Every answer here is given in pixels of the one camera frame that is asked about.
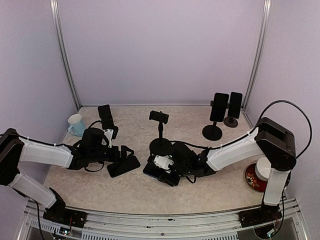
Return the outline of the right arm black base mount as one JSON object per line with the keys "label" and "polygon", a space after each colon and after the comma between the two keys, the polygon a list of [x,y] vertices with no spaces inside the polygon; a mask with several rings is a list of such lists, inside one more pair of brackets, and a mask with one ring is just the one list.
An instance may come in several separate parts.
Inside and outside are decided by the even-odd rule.
{"label": "right arm black base mount", "polygon": [[278,210],[262,211],[260,208],[239,212],[239,220],[242,228],[260,225],[282,218],[282,213]]}

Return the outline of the grey round-base phone stand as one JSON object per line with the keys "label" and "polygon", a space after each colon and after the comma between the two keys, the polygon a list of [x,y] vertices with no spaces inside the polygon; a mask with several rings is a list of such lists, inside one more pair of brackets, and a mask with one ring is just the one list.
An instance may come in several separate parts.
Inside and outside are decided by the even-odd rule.
{"label": "grey round-base phone stand", "polygon": [[236,128],[238,126],[237,119],[229,116],[224,118],[223,123],[229,128]]}

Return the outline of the black phone blue edge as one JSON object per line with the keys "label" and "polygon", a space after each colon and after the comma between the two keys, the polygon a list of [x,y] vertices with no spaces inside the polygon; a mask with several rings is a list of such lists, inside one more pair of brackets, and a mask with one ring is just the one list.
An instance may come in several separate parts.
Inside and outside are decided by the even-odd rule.
{"label": "black phone blue edge", "polygon": [[171,187],[178,186],[180,182],[180,176],[178,174],[175,172],[168,173],[150,162],[144,167],[143,173]]}
{"label": "black phone blue edge", "polygon": [[229,100],[229,108],[227,116],[238,119],[241,112],[243,94],[239,92],[231,92]]}

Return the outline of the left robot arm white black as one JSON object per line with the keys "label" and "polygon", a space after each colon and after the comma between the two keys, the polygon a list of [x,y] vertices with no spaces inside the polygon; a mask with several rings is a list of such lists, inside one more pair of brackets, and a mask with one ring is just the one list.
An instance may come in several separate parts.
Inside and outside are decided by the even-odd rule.
{"label": "left robot arm white black", "polygon": [[87,170],[89,164],[108,163],[107,171],[115,178],[140,167],[132,149],[112,144],[113,132],[91,127],[74,145],[41,143],[20,136],[9,128],[0,136],[0,184],[42,205],[63,223],[70,218],[64,200],[52,188],[46,188],[19,170],[19,163],[40,163],[68,170]]}

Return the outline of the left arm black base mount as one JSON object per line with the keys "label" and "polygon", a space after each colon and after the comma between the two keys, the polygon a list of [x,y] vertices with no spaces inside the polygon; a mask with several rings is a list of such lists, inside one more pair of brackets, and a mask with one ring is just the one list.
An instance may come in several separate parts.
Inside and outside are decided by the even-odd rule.
{"label": "left arm black base mount", "polygon": [[69,208],[65,208],[60,212],[47,209],[43,214],[43,218],[54,223],[83,229],[86,223],[87,213]]}

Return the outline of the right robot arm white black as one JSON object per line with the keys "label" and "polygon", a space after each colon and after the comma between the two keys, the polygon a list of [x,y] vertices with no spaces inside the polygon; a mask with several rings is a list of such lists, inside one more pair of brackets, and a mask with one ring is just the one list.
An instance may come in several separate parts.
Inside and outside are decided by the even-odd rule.
{"label": "right robot arm white black", "polygon": [[170,152],[157,154],[152,163],[165,172],[160,180],[170,184],[172,178],[213,175],[255,156],[265,156],[270,163],[261,207],[255,212],[260,222],[266,222],[275,214],[288,177],[301,156],[296,153],[294,134],[273,120],[260,115],[255,126],[243,136],[219,147],[206,147],[200,154],[195,154],[186,143],[175,141]]}

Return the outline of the black folding phone stand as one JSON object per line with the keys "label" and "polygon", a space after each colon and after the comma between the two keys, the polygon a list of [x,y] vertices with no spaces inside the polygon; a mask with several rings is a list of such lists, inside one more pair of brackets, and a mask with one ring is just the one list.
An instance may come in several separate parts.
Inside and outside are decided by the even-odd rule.
{"label": "black folding phone stand", "polygon": [[103,130],[113,130],[115,128],[114,120],[109,104],[97,107]]}

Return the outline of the black pole phone stand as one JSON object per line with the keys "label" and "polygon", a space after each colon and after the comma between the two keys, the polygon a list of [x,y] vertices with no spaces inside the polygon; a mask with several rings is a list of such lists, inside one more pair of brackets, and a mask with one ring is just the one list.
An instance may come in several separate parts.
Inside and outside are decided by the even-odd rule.
{"label": "black pole phone stand", "polygon": [[217,122],[221,119],[219,112],[217,112],[217,107],[214,105],[214,101],[210,101],[211,112],[209,120],[212,125],[206,125],[202,129],[202,135],[210,141],[218,141],[222,138],[222,130],[217,126]]}
{"label": "black pole phone stand", "polygon": [[163,137],[164,125],[168,123],[169,115],[162,111],[152,110],[149,114],[149,120],[158,122],[158,138],[149,144],[150,153],[162,157],[170,155],[173,151],[172,143]]}

